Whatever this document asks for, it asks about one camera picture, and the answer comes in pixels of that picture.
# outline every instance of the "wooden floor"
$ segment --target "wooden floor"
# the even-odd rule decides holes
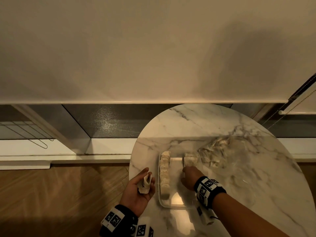
[[[316,197],[316,164],[300,165]],[[118,204],[128,165],[0,171],[0,236],[98,236]]]

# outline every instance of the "table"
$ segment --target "table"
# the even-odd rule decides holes
[[[315,204],[297,163],[268,130],[226,107],[184,104],[157,115],[135,143],[129,178],[149,167],[157,179],[162,151],[177,146],[194,150],[211,138],[227,135],[245,139],[245,168],[252,173],[250,200],[243,189],[236,191],[230,176],[221,180],[227,193],[289,236],[316,236]],[[162,207],[158,194],[150,200],[143,216],[151,217],[155,236],[229,236],[220,221],[203,226],[195,209]]]

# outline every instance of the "wristband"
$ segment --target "wristband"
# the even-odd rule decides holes
[[[137,222],[137,216],[129,208],[119,204],[102,220],[99,235],[101,237],[131,235],[135,232]]]
[[[226,193],[222,185],[215,179],[200,177],[194,185],[198,201],[207,209],[212,208],[212,202],[219,193]]]

